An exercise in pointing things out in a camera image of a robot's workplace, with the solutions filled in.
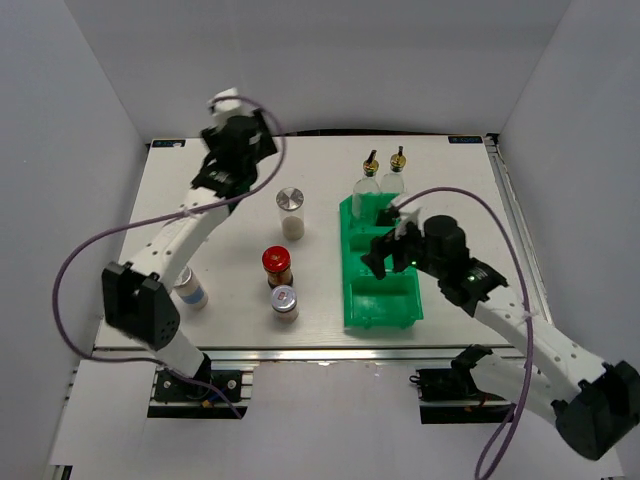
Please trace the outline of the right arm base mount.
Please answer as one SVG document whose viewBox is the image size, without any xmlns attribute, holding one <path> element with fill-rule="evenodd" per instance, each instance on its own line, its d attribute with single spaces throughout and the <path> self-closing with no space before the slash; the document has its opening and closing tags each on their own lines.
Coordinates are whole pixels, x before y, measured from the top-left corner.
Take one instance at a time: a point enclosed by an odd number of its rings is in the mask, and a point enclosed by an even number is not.
<svg viewBox="0 0 640 480">
<path fill-rule="evenodd" d="M 426 368 L 409 376 L 416 387 L 423 425 L 500 424 L 512 404 L 480 391 L 471 377 L 452 368 Z"/>
</svg>

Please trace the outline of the clear oil bottle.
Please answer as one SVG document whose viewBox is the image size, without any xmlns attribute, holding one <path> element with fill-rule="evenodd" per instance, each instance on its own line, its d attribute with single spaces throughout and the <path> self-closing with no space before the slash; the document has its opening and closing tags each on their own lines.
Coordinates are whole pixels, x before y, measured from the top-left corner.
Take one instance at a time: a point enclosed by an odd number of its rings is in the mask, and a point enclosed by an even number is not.
<svg viewBox="0 0 640 480">
<path fill-rule="evenodd" d="M 376 159 L 377 151 L 372 150 L 367 159 L 362 164 L 363 177 L 358 180 L 352 192 L 352 215 L 356 220 L 363 217 L 363 199 L 367 195 L 379 194 L 380 187 L 376 180 L 379 163 Z"/>
</svg>

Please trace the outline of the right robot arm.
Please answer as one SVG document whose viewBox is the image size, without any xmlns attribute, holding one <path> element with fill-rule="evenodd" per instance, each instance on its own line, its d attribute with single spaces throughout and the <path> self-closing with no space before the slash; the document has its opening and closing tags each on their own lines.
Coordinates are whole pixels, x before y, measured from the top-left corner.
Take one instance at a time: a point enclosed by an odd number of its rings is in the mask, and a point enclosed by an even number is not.
<svg viewBox="0 0 640 480">
<path fill-rule="evenodd" d="M 472 399 L 480 392 L 518 399 L 525 377 L 525 407 L 554 425 L 577 454 L 598 460 L 639 424 L 639 373 L 628 362 L 611 364 L 582 348 L 544 319 L 530 314 L 504 276 L 471 257 L 465 232 L 446 215 L 423 224 L 411 215 L 373 238 L 361 257 L 377 279 L 392 261 L 436 279 L 443 296 L 531 357 L 531 372 L 501 360 L 486 347 L 467 348 L 452 366 L 453 390 Z"/>
</svg>

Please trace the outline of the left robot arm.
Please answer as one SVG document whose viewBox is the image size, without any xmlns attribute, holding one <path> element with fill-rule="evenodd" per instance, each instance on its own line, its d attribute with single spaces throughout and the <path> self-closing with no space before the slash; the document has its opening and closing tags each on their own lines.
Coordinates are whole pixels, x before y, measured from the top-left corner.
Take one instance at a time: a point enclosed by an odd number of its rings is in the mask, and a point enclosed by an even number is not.
<svg viewBox="0 0 640 480">
<path fill-rule="evenodd" d="M 177 218 L 128 261 L 111 262 L 102 272 L 107 325 L 173 370 L 191 399 L 210 390 L 210 359 L 181 332 L 171 292 L 201 244 L 257 181 L 258 163 L 277 151 L 261 109 L 233 114 L 201 137 L 209 152 Z"/>
</svg>

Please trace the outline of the dark sauce glass bottle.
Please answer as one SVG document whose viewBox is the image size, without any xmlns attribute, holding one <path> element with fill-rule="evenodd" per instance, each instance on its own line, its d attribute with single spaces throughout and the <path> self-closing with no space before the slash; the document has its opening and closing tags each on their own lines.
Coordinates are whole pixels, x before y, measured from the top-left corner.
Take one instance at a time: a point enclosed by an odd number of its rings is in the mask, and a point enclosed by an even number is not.
<svg viewBox="0 0 640 480">
<path fill-rule="evenodd" d="M 390 171 L 383 176 L 381 192 L 373 201 L 375 226 L 392 226 L 399 216 L 398 209 L 393 205 L 392 200 L 405 192 L 403 170 L 406 163 L 404 147 L 399 146 L 397 152 L 390 157 Z"/>
</svg>

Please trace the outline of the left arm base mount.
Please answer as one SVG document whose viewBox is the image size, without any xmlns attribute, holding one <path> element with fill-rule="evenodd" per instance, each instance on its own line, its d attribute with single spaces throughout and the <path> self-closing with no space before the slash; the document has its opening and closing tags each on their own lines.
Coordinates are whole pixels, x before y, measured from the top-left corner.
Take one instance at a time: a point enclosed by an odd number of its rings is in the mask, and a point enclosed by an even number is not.
<svg viewBox="0 0 640 480">
<path fill-rule="evenodd" d="M 152 383 L 147 417 L 151 419 L 239 420 L 251 398 L 256 364 L 215 362 L 209 383 L 201 387 L 177 379 L 157 368 Z"/>
</svg>

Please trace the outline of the silver lid spice jar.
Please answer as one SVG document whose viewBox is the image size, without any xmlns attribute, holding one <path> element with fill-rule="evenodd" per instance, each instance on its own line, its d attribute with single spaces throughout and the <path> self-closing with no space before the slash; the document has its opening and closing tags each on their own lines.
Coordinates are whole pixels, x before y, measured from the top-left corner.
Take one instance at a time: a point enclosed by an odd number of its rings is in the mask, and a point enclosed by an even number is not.
<svg viewBox="0 0 640 480">
<path fill-rule="evenodd" d="M 283 236 L 289 241 L 300 240 L 305 233 L 304 194 L 295 187 L 281 189 L 275 197 Z"/>
</svg>

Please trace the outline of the blue label white jar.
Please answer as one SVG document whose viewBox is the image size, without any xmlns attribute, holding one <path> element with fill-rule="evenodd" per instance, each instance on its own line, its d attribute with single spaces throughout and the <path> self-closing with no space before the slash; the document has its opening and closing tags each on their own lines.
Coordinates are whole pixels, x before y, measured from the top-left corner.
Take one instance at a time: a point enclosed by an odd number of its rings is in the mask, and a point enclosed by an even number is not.
<svg viewBox="0 0 640 480">
<path fill-rule="evenodd" d="M 208 294 L 189 266 L 185 266 L 178 275 L 173 289 L 179 298 L 194 310 L 200 310 L 208 303 Z"/>
</svg>

